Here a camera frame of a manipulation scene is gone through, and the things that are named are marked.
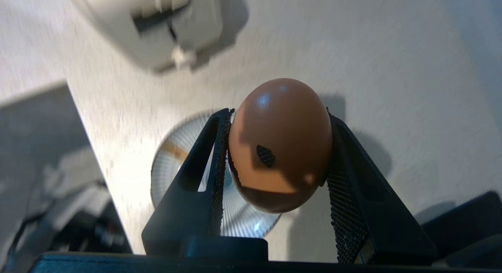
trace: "gray floor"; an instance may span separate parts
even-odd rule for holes
[[[0,108],[0,264],[24,217],[100,178],[65,84]]]

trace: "table surface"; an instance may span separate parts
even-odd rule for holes
[[[9,17],[0,25],[11,30],[0,36],[0,102],[66,80],[134,252],[144,253],[150,170],[165,135],[279,77],[321,95],[420,222],[502,191],[500,132],[441,0],[229,1],[233,44],[197,69],[151,73],[69,0],[0,0]],[[266,236],[270,259],[335,261],[329,214],[326,188],[284,214]]]

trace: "white device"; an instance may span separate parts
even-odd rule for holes
[[[223,28],[219,0],[73,0],[80,11],[143,67],[192,65]]]

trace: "egg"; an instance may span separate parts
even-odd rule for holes
[[[228,135],[237,189],[269,213],[296,209],[325,179],[332,150],[329,115],[299,80],[270,80],[238,108]]]

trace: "white table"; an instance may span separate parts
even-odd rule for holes
[[[306,82],[345,119],[412,214],[428,208],[419,219],[502,191],[500,132],[440,0],[244,0],[235,45],[195,71],[161,74],[125,59],[68,0],[2,1],[26,37],[2,33],[18,45],[3,62],[24,58],[17,73],[2,69],[2,102],[67,80],[136,253],[166,133],[201,110],[236,108],[278,77]],[[336,260],[329,223],[323,188],[266,236],[270,259]]]

